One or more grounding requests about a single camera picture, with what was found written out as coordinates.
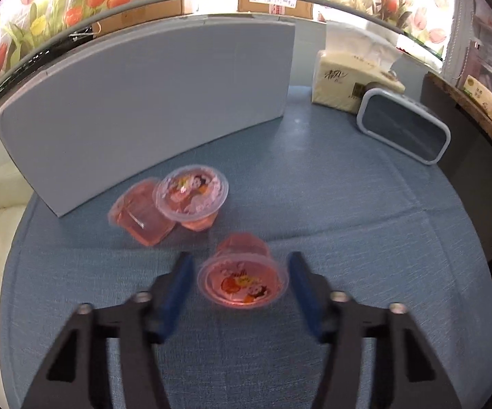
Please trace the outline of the red jelly cup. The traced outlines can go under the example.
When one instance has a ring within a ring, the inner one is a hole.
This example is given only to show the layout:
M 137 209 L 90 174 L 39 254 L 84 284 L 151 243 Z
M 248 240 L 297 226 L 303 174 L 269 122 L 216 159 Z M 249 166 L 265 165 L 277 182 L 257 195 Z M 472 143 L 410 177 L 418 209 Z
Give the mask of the red jelly cup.
M 252 233 L 232 233 L 200 266 L 197 285 L 216 305 L 252 309 L 282 297 L 288 274 L 264 240 Z
M 229 193 L 226 177 L 207 165 L 177 168 L 158 184 L 153 193 L 164 217 L 193 232 L 211 228 Z
M 145 178 L 125 191 L 107 214 L 109 224 L 126 230 L 143 246 L 155 246 L 175 228 L 155 203 L 158 178 Z

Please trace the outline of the blue tablecloth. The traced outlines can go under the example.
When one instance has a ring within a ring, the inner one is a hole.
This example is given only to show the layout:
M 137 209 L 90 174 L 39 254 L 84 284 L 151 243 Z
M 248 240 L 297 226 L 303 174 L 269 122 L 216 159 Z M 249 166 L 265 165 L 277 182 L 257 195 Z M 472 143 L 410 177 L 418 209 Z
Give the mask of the blue tablecloth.
M 32 196 L 3 275 L 0 364 L 20 408 L 42 358 L 79 303 L 118 305 L 167 272 L 177 254 L 202 264 L 229 234 L 249 232 L 285 264 L 313 271 L 357 301 L 398 301 L 436 350 L 462 408 L 492 394 L 492 279 L 462 202 L 438 166 L 371 139 L 346 113 L 289 89 L 284 116 L 155 165 L 62 218 Z M 177 226 L 144 247 L 107 212 L 129 186 L 188 164 L 222 172 L 230 191 L 212 228 Z M 193 287 L 177 330 L 157 349 L 172 408 L 310 408 L 325 347 L 292 291 L 273 306 L 216 306 Z

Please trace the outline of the black white-rimmed speaker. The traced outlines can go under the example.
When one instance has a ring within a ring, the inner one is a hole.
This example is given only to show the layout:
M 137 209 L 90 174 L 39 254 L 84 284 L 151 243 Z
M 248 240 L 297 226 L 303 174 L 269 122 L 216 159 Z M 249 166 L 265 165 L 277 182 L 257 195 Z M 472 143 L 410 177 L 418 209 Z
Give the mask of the black white-rimmed speaker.
M 356 116 L 360 131 L 424 165 L 438 164 L 451 142 L 446 123 L 423 104 L 368 85 Z

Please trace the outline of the dark wooden side cabinet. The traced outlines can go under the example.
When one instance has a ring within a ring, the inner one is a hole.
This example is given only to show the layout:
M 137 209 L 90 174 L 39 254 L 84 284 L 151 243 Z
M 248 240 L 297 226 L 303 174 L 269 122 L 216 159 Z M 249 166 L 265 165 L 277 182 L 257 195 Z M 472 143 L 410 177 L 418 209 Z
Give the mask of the dark wooden side cabinet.
M 451 131 L 439 167 L 472 220 L 492 276 L 492 120 L 467 94 L 432 72 L 423 78 L 421 102 Z

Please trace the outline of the beige tissue pack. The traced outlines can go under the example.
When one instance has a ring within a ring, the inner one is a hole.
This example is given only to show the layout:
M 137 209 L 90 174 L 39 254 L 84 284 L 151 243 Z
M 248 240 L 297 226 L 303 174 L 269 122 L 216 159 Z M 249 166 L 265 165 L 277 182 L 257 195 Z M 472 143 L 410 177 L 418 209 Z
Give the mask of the beige tissue pack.
M 400 56 L 395 44 L 374 32 L 329 21 L 325 49 L 315 60 L 312 102 L 355 115 L 369 89 L 404 93 L 404 84 L 391 70 Z

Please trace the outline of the white storage box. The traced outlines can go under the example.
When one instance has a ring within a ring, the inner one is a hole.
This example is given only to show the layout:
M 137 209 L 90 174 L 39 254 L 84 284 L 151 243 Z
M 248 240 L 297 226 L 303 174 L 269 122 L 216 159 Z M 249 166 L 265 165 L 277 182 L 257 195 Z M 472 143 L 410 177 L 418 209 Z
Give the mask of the white storage box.
M 155 164 L 282 116 L 295 27 L 177 18 L 77 48 L 0 101 L 0 140 L 57 216 Z

